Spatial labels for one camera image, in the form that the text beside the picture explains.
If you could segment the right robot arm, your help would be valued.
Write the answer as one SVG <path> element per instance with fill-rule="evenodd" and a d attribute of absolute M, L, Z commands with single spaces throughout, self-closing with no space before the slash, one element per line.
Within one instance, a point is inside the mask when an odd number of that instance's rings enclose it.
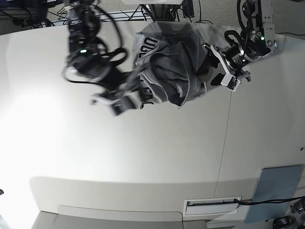
<path fill-rule="evenodd" d="M 121 72 L 117 68 L 126 61 L 128 52 L 123 47 L 121 31 L 113 17 L 100 8 L 96 0 L 66 0 L 64 5 L 69 10 L 70 54 L 62 71 L 63 78 L 68 82 L 101 87 L 101 93 L 91 96 L 91 104 L 101 103 L 111 108 L 115 115 L 153 104 L 138 77 L 148 65 L 134 67 L 131 72 Z M 119 47 L 114 51 L 109 51 L 107 44 L 97 36 L 102 26 L 97 11 L 106 15 L 115 28 Z M 83 81 L 69 79 L 67 71 Z"/>

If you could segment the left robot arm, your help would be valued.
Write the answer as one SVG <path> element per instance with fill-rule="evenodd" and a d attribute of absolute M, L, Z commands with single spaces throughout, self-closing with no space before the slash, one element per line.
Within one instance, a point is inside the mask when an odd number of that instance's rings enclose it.
<path fill-rule="evenodd" d="M 269 0 L 239 0 L 236 4 L 241 32 L 227 30 L 224 38 L 228 46 L 220 48 L 203 43 L 207 56 L 199 72 L 222 67 L 223 72 L 212 77 L 212 87 L 223 86 L 235 92 L 242 79 L 251 81 L 251 74 L 243 68 L 267 58 L 277 49 L 273 23 L 272 3 Z"/>

